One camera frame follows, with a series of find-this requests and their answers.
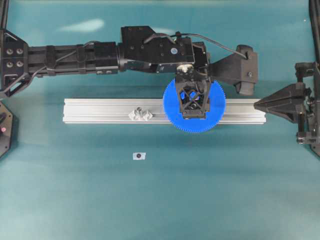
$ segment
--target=gear teeth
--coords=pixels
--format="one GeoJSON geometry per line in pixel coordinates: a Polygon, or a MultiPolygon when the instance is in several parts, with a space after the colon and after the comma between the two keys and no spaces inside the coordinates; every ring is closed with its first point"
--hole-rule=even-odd
{"type": "Polygon", "coordinates": [[[177,129],[179,129],[181,131],[184,131],[187,133],[192,133],[192,134],[199,134],[199,133],[209,131],[210,129],[212,129],[214,126],[216,126],[219,123],[219,121],[223,117],[223,115],[225,113],[225,109],[226,109],[226,94],[225,94],[223,88],[221,87],[221,85],[217,81],[214,81],[213,84],[211,85],[210,91],[211,92],[210,92],[209,97],[211,99],[214,99],[213,96],[216,95],[220,101],[224,101],[223,109],[220,107],[220,108],[217,108],[217,111],[214,111],[213,106],[210,107],[210,112],[207,113],[207,118],[213,118],[211,123],[208,123],[206,120],[202,120],[202,119],[183,119],[182,122],[188,121],[186,123],[188,123],[188,124],[190,123],[190,125],[188,126],[188,124],[187,124],[186,126],[183,126],[183,125],[179,124],[179,121],[181,121],[181,119],[179,119],[179,118],[182,118],[182,115],[179,112],[179,101],[178,101],[177,92],[176,92],[176,88],[175,88],[175,79],[173,79],[167,85],[167,87],[164,91],[164,94],[163,94],[163,108],[164,108],[165,115],[167,116],[169,121],[177,129]],[[170,110],[170,108],[166,104],[166,103],[168,103],[167,98],[170,98],[170,101],[169,101],[170,103],[175,101],[174,104],[177,104],[177,106],[175,106],[175,107],[177,107],[176,111],[174,111],[174,112],[168,111],[168,109],[170,110]],[[196,121],[196,125],[207,124],[207,126],[205,128],[198,128],[197,129],[197,128],[195,128],[195,125],[192,125],[192,123],[194,123],[195,121],[196,121]]]}

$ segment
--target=black cable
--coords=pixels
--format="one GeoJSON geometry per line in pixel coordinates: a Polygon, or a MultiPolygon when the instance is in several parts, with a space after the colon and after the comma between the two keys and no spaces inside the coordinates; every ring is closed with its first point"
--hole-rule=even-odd
{"type": "Polygon", "coordinates": [[[204,40],[206,40],[206,41],[208,41],[208,42],[210,42],[212,44],[215,44],[215,45],[219,46],[220,48],[223,48],[223,49],[225,49],[225,50],[227,50],[229,52],[232,52],[234,54],[238,54],[239,56],[243,57],[244,59],[247,59],[246,55],[244,55],[244,54],[242,54],[242,53],[240,53],[240,52],[238,52],[236,50],[233,50],[231,48],[228,48],[228,47],[222,45],[221,43],[219,43],[217,41],[214,41],[214,40],[212,40],[212,39],[210,39],[210,38],[208,38],[206,36],[202,36],[202,35],[196,34],[196,33],[179,33],[179,36],[193,36],[193,37],[198,37],[198,38],[204,39],[204,40]]]}

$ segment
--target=teal table surface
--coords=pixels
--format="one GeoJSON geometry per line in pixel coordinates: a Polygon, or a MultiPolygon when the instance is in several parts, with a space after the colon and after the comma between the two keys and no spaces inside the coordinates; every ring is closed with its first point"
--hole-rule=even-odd
{"type": "MultiPolygon", "coordinates": [[[[296,82],[294,64],[315,60],[308,0],[13,0],[7,28],[29,46],[46,46],[120,42],[120,27],[134,25],[254,47],[253,98],[296,82]]],[[[206,46],[212,61],[229,55],[206,46]]],[[[18,129],[0,160],[0,239],[320,239],[320,161],[282,118],[203,134],[62,121],[64,98],[161,98],[172,78],[35,78],[6,99],[18,129]],[[146,160],[134,161],[133,152],[146,160]]]]}

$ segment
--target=bolt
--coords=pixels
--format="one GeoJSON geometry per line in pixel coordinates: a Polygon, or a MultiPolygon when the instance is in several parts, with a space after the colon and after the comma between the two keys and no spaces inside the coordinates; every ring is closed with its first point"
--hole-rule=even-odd
{"type": "Polygon", "coordinates": [[[176,49],[175,47],[171,48],[170,52],[172,54],[177,54],[178,53],[178,49],[176,49]]]}
{"type": "Polygon", "coordinates": [[[17,53],[17,54],[23,54],[24,51],[23,51],[21,48],[18,48],[18,49],[16,50],[16,53],[17,53]]]}
{"type": "Polygon", "coordinates": [[[16,65],[20,68],[24,65],[24,63],[22,61],[17,61],[16,65]]]}
{"type": "Polygon", "coordinates": [[[14,53],[14,51],[11,49],[11,48],[9,48],[7,51],[6,51],[6,54],[8,54],[8,55],[12,55],[14,53]]]}
{"type": "Polygon", "coordinates": [[[14,64],[13,64],[11,61],[8,61],[8,62],[6,63],[6,66],[7,66],[8,68],[12,68],[12,67],[14,66],[14,64]]]}
{"type": "Polygon", "coordinates": [[[192,110],[196,109],[196,107],[197,107],[197,105],[196,105],[195,103],[192,103],[192,104],[190,105],[190,108],[191,108],[192,110]]]}

